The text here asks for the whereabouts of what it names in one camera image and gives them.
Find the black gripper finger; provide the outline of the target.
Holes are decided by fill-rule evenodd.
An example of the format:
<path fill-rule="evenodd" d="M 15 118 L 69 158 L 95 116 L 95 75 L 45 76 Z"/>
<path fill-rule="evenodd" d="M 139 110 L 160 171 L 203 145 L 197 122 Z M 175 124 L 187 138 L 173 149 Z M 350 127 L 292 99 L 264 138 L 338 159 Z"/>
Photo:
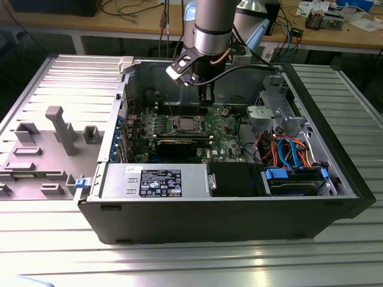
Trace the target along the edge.
<path fill-rule="evenodd" d="M 214 85 L 203 85 L 199 87 L 199 106 L 208 108 L 215 102 Z"/>

